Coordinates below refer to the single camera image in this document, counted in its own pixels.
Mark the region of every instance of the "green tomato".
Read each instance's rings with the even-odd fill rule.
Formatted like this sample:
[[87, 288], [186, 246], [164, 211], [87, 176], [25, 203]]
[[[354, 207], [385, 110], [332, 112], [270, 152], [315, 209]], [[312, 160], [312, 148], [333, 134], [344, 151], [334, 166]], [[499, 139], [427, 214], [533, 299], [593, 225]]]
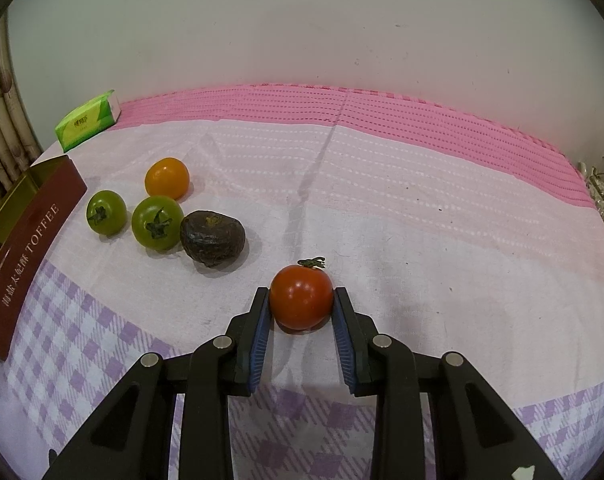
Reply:
[[86, 221], [96, 233], [114, 235], [127, 222], [127, 205], [114, 191], [98, 191], [86, 206]]
[[140, 202], [133, 212], [133, 235], [144, 247], [167, 251], [180, 240], [183, 217], [182, 208], [172, 198], [150, 196]]

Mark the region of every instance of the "green tissue package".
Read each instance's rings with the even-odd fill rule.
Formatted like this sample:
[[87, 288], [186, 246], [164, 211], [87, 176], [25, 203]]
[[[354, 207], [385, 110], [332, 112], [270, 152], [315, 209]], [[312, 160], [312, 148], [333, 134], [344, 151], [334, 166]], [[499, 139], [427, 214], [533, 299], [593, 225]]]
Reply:
[[113, 126], [120, 116], [120, 104], [115, 92], [94, 97], [69, 112], [56, 126], [56, 135], [66, 153], [71, 148]]

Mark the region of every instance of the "green stem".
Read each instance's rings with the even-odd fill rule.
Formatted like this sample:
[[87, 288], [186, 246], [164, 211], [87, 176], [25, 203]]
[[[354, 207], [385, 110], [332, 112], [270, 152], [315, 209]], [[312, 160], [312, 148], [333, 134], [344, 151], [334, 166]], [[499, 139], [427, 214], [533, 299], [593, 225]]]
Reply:
[[317, 267], [318, 269], [324, 268], [324, 258], [322, 256], [316, 256], [312, 260], [298, 260], [298, 265], [303, 267], [307, 267], [309, 269], [313, 269]]

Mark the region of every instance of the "tablecloth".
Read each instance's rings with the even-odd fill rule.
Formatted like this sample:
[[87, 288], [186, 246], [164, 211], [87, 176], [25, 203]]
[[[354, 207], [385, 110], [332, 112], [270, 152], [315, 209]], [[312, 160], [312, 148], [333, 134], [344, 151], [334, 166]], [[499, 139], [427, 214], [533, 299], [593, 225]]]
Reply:
[[[123, 104], [116, 126], [69, 155], [88, 192], [0, 363], [0, 450], [23, 478], [42, 476], [45, 450], [59, 452], [142, 353], [192, 351], [278, 269], [314, 256], [380, 332], [462, 352], [565, 478], [604, 449], [604, 225], [552, 146], [401, 95], [266, 85]], [[245, 226], [237, 261], [206, 269], [179, 247], [145, 250], [130, 229], [87, 227], [94, 192], [133, 211], [164, 156], [191, 172], [185, 213]], [[330, 323], [273, 331], [258, 391], [229, 404], [236, 477], [368, 478], [374, 400], [349, 396]], [[172, 478], [178, 443], [176, 422]]]

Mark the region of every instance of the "white sticker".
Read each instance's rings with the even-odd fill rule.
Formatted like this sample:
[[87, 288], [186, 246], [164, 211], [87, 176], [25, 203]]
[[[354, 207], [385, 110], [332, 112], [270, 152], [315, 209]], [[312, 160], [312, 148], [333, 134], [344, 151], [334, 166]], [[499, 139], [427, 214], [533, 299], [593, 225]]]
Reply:
[[511, 475], [513, 480], [533, 480], [533, 473], [536, 471], [534, 465], [530, 467], [519, 467]]

